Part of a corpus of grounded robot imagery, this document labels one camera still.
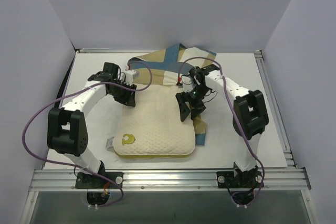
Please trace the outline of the blue tan white checked pillowcase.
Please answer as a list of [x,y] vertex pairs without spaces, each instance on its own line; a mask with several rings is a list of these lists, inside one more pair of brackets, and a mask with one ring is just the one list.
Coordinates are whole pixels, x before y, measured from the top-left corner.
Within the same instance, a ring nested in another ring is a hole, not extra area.
[[[133,57],[128,67],[140,73],[135,80],[138,85],[176,86],[178,77],[188,75],[193,67],[206,67],[216,54],[197,47],[186,48],[177,44],[163,50]],[[206,139],[206,123],[197,116],[192,120],[195,130],[195,144],[203,146]]]

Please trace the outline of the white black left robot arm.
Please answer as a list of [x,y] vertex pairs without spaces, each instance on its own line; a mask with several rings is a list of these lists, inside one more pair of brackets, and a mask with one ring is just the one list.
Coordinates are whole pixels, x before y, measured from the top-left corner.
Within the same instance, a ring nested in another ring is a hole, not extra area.
[[83,167],[84,173],[91,171],[87,181],[94,188],[106,183],[106,174],[103,162],[88,147],[86,116],[107,95],[120,104],[135,107],[137,86],[133,80],[138,76],[135,70],[122,72],[118,65],[106,62],[103,70],[87,79],[84,92],[48,113],[47,146]]

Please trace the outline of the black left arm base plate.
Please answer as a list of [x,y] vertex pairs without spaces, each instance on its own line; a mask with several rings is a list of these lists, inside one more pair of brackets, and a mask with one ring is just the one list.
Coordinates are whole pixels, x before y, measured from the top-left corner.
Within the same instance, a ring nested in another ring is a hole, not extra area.
[[83,172],[79,172],[77,174],[77,179],[75,183],[76,189],[118,189],[118,187],[122,187],[123,183],[123,172],[106,172],[103,176],[107,177],[111,181],[97,177],[92,174],[87,174]]

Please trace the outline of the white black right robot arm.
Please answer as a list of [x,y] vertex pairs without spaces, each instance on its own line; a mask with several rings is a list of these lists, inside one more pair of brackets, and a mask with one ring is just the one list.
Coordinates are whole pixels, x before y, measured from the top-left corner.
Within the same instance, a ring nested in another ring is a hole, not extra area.
[[175,95],[180,120],[187,117],[192,120],[205,109],[203,99],[209,91],[214,91],[228,102],[233,115],[233,128],[238,134],[238,151],[234,164],[239,170],[233,173],[233,181],[244,187],[251,181],[250,171],[257,166],[257,151],[260,138],[269,123],[265,98],[260,90],[249,90],[225,77],[221,67],[211,64],[206,67],[194,67],[187,77],[190,83],[183,92]]

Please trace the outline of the cream pillow with yellow edge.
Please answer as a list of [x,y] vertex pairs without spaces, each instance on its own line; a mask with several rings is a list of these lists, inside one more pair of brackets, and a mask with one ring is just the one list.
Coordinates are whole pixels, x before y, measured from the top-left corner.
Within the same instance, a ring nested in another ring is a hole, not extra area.
[[195,149],[191,119],[180,120],[178,86],[151,85],[135,95],[135,107],[124,106],[106,149],[122,157],[187,156]]

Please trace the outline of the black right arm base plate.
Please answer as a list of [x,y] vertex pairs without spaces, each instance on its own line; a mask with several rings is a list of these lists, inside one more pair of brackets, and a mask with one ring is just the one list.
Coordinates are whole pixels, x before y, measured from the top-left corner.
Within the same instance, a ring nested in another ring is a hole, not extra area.
[[242,172],[238,168],[228,171],[218,171],[216,172],[216,177],[218,188],[255,189],[264,186],[264,183],[261,181],[262,173],[258,170],[258,167],[245,172]]

